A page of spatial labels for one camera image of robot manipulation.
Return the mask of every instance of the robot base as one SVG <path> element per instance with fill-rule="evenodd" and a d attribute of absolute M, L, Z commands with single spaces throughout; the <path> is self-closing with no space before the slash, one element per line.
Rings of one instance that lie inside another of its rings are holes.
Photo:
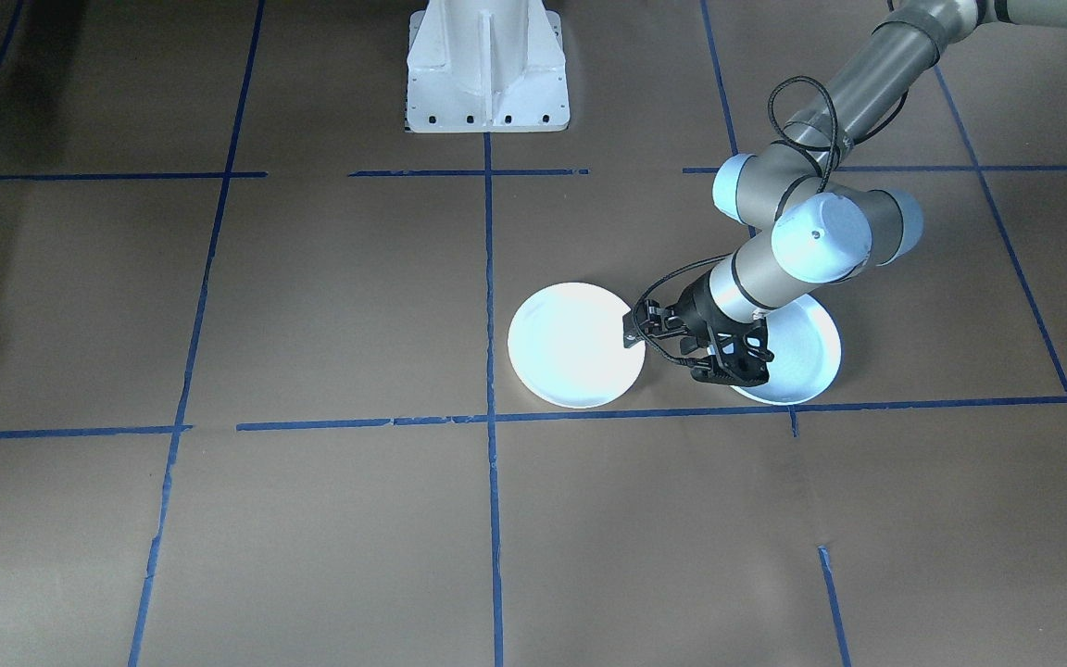
<path fill-rule="evenodd" d="M 411 16 L 407 129 L 555 131 L 571 122 L 562 18 L 541 0 L 431 0 Z"/>

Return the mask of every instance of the white plate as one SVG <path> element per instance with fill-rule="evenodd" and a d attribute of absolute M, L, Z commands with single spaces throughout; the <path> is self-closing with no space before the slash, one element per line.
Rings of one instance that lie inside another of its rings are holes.
<path fill-rule="evenodd" d="M 825 392 L 842 366 L 842 338 L 830 314 L 812 296 L 797 297 L 768 316 L 768 380 L 732 387 L 767 404 L 795 404 Z"/>
<path fill-rule="evenodd" d="M 644 363 L 644 343 L 625 349 L 620 297 L 595 284 L 559 283 L 535 292 L 509 324 L 509 362 L 522 383 L 551 403 L 585 409 L 627 392 Z"/>

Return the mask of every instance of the black cable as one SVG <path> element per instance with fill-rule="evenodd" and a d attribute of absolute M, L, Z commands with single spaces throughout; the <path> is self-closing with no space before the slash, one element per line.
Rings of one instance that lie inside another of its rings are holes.
<path fill-rule="evenodd" d="M 896 104 L 896 109 L 893 110 L 892 113 L 888 115 L 888 117 L 883 118 L 883 123 L 880 123 L 880 125 L 873 127 L 871 131 L 860 137 L 859 141 L 855 141 L 856 146 L 859 146 L 859 144 L 862 144 L 863 141 L 867 141 L 867 139 L 875 137 L 876 134 L 878 134 L 878 132 L 883 131 L 885 127 L 892 125 L 892 122 L 896 120 L 897 115 L 899 115 L 901 111 L 903 111 L 903 106 L 905 106 L 905 102 L 907 100 L 908 100 L 908 92 L 907 90 L 905 90 L 905 94 L 901 96 L 901 101 Z"/>
<path fill-rule="evenodd" d="M 808 83 L 817 90 L 817 94 L 822 96 L 822 101 L 825 101 L 826 110 L 830 113 L 830 144 L 829 146 L 810 146 L 809 144 L 801 144 L 799 141 L 793 140 L 789 134 L 784 134 L 784 130 L 780 127 L 780 123 L 776 121 L 776 97 L 782 92 L 782 90 L 793 85 L 795 83 Z M 822 181 L 817 185 L 817 192 L 825 193 L 826 186 L 830 182 L 830 172 L 839 168 L 839 161 L 842 159 L 842 148 L 839 147 L 839 110 L 834 109 L 833 99 L 830 97 L 829 90 L 822 84 L 822 81 L 813 79 L 811 76 L 792 76 L 784 81 L 780 81 L 776 84 L 776 88 L 771 89 L 771 95 L 768 95 L 768 123 L 771 125 L 771 129 L 780 137 L 780 141 L 791 148 L 796 148 L 805 153 L 806 157 L 810 157 L 810 153 L 830 153 L 830 161 L 826 164 L 825 169 L 818 169 L 822 172 Z"/>
<path fill-rule="evenodd" d="M 665 351 L 665 348 L 660 346 L 660 343 L 657 343 L 655 339 L 652 339 L 649 336 L 647 336 L 647 334 L 644 334 L 644 330 L 640 329 L 640 318 L 636 317 L 636 308 L 638 308 L 640 304 L 644 303 L 644 301 L 649 299 L 649 295 L 652 295 L 653 290 L 655 290 L 657 287 L 660 287 L 662 284 L 669 283 L 670 280 L 678 277 L 678 275 L 682 275 L 688 270 L 696 270 L 699 267 L 722 261 L 724 260 L 724 258 L 728 258 L 730 256 L 732 256 L 732 253 L 716 255 L 715 257 L 704 258 L 704 260 L 698 260 L 692 264 L 687 264 L 686 266 L 683 266 L 682 269 L 671 270 L 670 273 L 665 274 L 664 277 L 657 280 L 656 283 L 650 284 L 649 289 L 644 290 L 644 293 L 641 295 L 640 298 L 636 300 L 634 306 L 632 306 L 632 325 L 635 327 L 636 333 L 639 334 L 641 339 L 649 343 L 650 347 L 653 347 L 653 349 L 655 349 L 658 353 L 660 353 L 660 355 L 663 355 L 666 361 L 669 361 L 669 363 L 675 363 L 678 364 L 678 366 L 694 367 L 694 364 L 698 363 L 698 360 L 678 358 L 678 355 L 670 354 L 668 353 L 668 351 Z M 649 307 L 644 306 L 644 308 L 647 308 L 644 309 L 644 312 L 648 313 Z"/>

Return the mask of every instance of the floor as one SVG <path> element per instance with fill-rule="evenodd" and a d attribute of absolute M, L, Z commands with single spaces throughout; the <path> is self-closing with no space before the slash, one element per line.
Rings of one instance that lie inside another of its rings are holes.
<path fill-rule="evenodd" d="M 886 9 L 547 3 L 571 128 L 432 137 L 423 5 L 0 0 L 0 666 L 1067 664 L 1067 32 L 835 177 L 928 228 L 823 396 L 563 412 L 517 305 L 744 242 L 714 169 Z"/>

